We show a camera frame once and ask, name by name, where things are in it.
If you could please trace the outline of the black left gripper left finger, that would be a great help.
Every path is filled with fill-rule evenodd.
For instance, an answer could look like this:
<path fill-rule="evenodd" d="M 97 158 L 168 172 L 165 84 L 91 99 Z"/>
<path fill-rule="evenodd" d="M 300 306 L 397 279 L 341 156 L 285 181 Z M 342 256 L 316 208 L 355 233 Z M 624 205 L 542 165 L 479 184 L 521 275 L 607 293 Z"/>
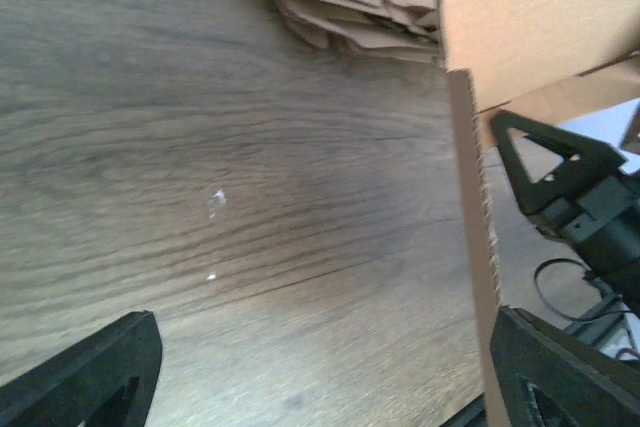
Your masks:
<path fill-rule="evenodd" d="M 151 311 L 130 312 L 1 387 L 3 426 L 143 426 L 163 346 Z"/>

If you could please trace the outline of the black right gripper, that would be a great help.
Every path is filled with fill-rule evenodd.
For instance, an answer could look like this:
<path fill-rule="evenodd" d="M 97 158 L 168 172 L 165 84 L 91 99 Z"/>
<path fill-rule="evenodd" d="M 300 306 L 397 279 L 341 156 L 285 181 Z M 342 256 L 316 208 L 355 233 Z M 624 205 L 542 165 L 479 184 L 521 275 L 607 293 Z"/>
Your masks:
<path fill-rule="evenodd" d="M 520 211 L 616 292 L 639 290 L 639 176 L 611 145 L 503 110 L 491 133 Z"/>

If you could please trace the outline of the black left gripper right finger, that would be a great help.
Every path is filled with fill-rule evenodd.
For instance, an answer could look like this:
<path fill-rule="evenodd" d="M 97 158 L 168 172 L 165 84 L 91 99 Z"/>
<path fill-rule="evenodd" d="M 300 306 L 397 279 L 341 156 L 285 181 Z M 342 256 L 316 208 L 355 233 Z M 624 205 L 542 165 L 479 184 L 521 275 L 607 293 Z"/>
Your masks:
<path fill-rule="evenodd" d="M 506 306 L 498 311 L 490 352 L 513 426 L 639 425 L 637 360 L 608 357 Z"/>

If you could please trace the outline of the cardboard box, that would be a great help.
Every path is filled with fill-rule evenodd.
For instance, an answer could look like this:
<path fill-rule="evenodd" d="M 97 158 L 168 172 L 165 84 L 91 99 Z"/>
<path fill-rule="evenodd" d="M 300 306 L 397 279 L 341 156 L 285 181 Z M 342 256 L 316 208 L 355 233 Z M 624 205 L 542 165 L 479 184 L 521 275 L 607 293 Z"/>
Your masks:
<path fill-rule="evenodd" d="M 489 353 L 501 304 L 483 151 L 499 108 L 561 123 L 639 94 L 639 0 L 439 0 L 487 422 L 509 419 Z"/>

